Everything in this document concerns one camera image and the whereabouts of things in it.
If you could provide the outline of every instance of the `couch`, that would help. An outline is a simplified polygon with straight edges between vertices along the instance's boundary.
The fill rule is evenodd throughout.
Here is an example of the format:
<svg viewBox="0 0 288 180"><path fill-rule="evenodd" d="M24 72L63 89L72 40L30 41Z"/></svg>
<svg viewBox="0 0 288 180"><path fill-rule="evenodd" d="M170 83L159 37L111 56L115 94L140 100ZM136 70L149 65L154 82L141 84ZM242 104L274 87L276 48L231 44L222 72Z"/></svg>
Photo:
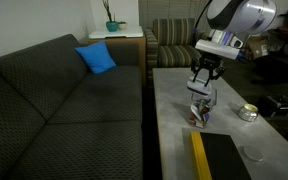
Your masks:
<svg viewBox="0 0 288 180"><path fill-rule="evenodd" d="M138 47L93 74L65 35L0 57L0 179L142 179Z"/></svg>
<svg viewBox="0 0 288 180"><path fill-rule="evenodd" d="M154 19L152 29L144 30L148 86L153 85L153 68L190 67L192 58L201 57L192 45L194 25L194 18ZM200 31L195 41L207 35Z"/></svg>

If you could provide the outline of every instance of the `floor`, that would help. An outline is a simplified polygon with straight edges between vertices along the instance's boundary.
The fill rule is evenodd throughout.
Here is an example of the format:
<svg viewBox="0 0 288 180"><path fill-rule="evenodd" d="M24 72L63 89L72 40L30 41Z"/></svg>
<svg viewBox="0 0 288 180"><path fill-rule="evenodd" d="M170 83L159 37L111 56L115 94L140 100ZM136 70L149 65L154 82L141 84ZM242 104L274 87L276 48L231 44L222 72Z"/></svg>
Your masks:
<svg viewBox="0 0 288 180"><path fill-rule="evenodd" d="M248 103L256 104L260 97L288 95L288 83L268 83L255 71L254 62L224 60L227 68L222 78ZM282 136L288 136L288 116L265 118ZM143 88L143 153L144 179L162 179L154 89Z"/></svg>

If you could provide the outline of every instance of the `metal tin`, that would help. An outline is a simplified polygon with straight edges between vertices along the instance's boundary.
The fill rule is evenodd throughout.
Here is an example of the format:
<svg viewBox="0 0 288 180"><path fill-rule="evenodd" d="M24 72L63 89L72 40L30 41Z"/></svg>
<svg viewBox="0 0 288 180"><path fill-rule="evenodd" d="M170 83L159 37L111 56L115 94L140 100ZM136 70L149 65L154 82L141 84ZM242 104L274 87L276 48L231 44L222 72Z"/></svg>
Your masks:
<svg viewBox="0 0 288 180"><path fill-rule="evenodd" d="M245 104L241 107L238 116L246 121L254 121L258 116L258 109L252 104Z"/></svg>

